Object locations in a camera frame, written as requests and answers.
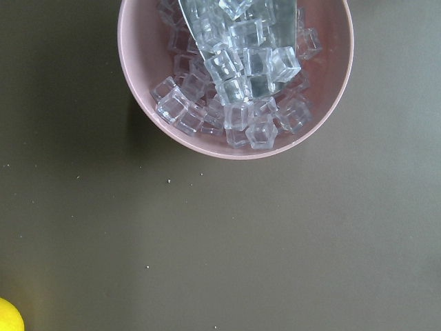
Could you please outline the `clear plastic ice cubes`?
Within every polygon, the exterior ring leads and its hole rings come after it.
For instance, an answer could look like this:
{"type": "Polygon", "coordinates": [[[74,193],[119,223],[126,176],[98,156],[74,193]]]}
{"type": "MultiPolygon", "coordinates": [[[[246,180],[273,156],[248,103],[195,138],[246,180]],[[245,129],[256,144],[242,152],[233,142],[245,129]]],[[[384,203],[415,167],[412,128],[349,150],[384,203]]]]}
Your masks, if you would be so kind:
{"type": "Polygon", "coordinates": [[[223,105],[215,84],[184,20],[180,1],[160,1],[157,10],[170,27],[168,50],[173,73],[150,91],[157,115],[189,136],[223,136],[232,148],[272,149],[276,137],[296,134],[311,121],[309,87],[302,64],[322,49],[315,28],[305,26],[305,11],[296,10],[296,59],[299,73],[278,93],[223,105]]]}

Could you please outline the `metal ice scoop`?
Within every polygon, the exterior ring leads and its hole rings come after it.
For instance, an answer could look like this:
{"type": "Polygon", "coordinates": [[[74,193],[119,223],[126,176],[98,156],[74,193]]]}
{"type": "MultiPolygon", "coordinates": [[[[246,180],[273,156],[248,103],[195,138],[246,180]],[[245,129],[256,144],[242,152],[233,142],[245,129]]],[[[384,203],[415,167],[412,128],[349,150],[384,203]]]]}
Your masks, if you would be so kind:
{"type": "Polygon", "coordinates": [[[296,1],[180,1],[220,102],[270,97],[300,71],[296,1]]]}

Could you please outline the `pink bowl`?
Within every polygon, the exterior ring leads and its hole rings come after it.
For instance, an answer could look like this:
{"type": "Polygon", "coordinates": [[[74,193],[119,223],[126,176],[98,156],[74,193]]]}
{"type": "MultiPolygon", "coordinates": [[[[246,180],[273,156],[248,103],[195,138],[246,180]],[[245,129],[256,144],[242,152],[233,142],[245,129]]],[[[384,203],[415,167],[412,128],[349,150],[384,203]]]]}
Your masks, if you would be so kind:
{"type": "Polygon", "coordinates": [[[345,91],[353,63],[354,35],[347,1],[299,1],[306,24],[315,27],[322,51],[305,63],[311,83],[307,98],[312,119],[296,134],[282,134],[271,150],[232,148],[222,137],[193,137],[167,124],[155,112],[150,90],[172,73],[167,51],[168,29],[161,21],[156,1],[122,1],[118,20],[121,67],[132,95],[150,120],[181,145],[211,157],[251,160],[270,157],[293,148],[310,137],[328,119],[345,91]]]}

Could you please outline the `yellow lemon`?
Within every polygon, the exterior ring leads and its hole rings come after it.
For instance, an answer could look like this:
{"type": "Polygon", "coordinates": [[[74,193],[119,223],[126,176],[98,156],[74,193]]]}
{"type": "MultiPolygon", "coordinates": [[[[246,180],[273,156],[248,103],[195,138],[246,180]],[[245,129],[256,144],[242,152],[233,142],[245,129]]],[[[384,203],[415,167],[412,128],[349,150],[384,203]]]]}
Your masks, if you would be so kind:
{"type": "Polygon", "coordinates": [[[25,326],[20,312],[9,301],[0,298],[1,331],[24,331],[25,326]]]}

